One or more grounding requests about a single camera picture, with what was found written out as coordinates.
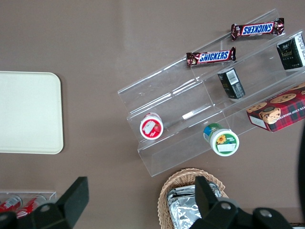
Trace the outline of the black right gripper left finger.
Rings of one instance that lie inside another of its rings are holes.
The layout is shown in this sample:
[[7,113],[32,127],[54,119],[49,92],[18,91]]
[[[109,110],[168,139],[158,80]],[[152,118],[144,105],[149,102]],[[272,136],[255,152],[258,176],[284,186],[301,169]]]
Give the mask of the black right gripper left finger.
[[89,202],[87,177],[78,177],[55,202],[39,206],[30,215],[34,229],[72,229]]

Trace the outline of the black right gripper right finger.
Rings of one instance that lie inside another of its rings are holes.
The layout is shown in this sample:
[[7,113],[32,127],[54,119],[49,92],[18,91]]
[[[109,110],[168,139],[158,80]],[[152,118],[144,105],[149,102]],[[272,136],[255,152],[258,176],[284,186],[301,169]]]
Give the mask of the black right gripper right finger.
[[237,207],[228,200],[218,200],[205,177],[195,178],[195,201],[201,218],[192,229],[232,229],[235,227]]

